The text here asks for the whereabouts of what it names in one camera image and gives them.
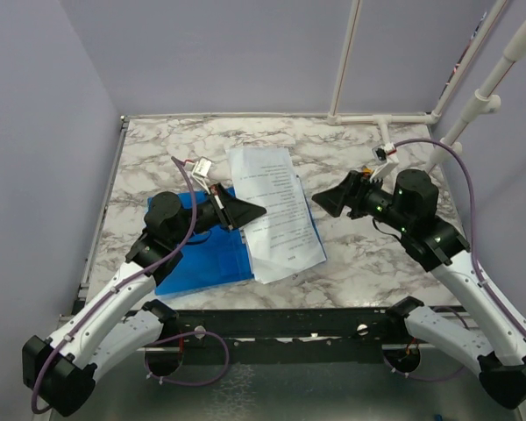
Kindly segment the blue plastic folder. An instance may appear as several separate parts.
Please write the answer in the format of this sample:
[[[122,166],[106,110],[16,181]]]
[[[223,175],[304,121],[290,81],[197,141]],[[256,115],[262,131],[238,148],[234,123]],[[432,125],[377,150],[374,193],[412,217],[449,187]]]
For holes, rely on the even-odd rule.
[[[213,228],[192,237],[181,252],[181,262],[156,289],[158,295],[254,279],[244,232]]]

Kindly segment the printed white paper sheets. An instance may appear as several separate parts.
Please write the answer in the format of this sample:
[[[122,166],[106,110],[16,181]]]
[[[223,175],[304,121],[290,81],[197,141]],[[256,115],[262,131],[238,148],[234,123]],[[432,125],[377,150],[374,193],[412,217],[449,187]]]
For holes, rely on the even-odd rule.
[[[267,210],[244,228],[254,279],[276,282],[326,262],[289,150],[237,147],[227,159],[236,197]]]

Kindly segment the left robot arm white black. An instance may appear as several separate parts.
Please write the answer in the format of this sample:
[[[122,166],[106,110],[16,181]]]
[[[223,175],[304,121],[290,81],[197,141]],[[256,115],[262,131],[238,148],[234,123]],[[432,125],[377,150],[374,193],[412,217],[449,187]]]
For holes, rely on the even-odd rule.
[[[172,192],[154,196],[145,227],[108,284],[75,316],[47,338],[30,337],[22,348],[22,378],[32,390],[32,411],[55,410],[63,417],[77,412],[96,383],[112,367],[142,346],[170,344],[176,334],[173,314],[154,300],[129,324],[126,313],[166,280],[194,234],[213,227],[242,228],[266,209],[231,195],[221,184],[210,186],[202,202],[185,208]]]

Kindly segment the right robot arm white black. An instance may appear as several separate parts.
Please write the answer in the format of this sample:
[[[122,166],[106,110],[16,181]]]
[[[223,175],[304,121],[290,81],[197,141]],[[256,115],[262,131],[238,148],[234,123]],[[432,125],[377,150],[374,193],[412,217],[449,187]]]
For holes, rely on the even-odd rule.
[[[351,171],[312,199],[334,218],[348,208],[351,219],[371,217],[398,231],[407,255],[450,290],[480,330],[468,331],[409,296],[387,311],[392,341],[414,337],[432,344],[475,374],[506,409],[526,400],[526,320],[488,276],[476,273],[470,244],[437,215],[438,188],[427,173],[403,170],[387,193],[370,174]]]

